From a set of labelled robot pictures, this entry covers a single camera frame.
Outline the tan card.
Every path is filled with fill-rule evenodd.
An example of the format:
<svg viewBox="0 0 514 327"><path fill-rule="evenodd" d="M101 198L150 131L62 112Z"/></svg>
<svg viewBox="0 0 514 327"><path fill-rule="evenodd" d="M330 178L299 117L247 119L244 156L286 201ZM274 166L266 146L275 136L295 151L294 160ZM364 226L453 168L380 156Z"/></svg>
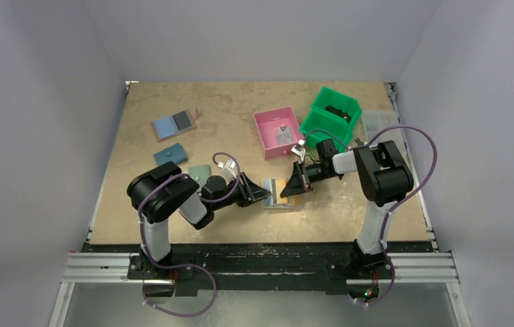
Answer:
<svg viewBox="0 0 514 327"><path fill-rule="evenodd" d="M305 204L304 194L287 197L287 206L291 208L302 208Z"/></svg>

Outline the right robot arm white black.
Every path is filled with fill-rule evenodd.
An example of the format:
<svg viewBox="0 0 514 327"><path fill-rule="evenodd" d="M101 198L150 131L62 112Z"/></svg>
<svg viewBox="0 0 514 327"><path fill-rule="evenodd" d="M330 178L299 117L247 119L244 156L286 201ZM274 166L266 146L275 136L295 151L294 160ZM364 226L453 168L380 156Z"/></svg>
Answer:
<svg viewBox="0 0 514 327"><path fill-rule="evenodd" d="M367 199L361 232L353 242L344 271L367 277L386 261L387 237L394 207L413 190L414 179L393 141L374 147L360 146L338 152L332 139L316 144L318 160L293 163L292 175L280 193L287 198L312 190L312 184L329 178L358 173L362 193Z"/></svg>

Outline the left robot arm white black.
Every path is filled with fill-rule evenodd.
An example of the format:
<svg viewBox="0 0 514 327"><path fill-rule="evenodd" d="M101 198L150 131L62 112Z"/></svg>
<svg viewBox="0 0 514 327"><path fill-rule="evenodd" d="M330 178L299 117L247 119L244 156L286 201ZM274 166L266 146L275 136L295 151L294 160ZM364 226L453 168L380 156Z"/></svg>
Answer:
<svg viewBox="0 0 514 327"><path fill-rule="evenodd" d="M212 175L200 185L169 161L134 178L127 195L139 215L144 269L161 279L169 274L172 264L168 221L173 213L200 230L214 220L217 210L233 204L244 208L265 200L271 192L244 172L229 178Z"/></svg>

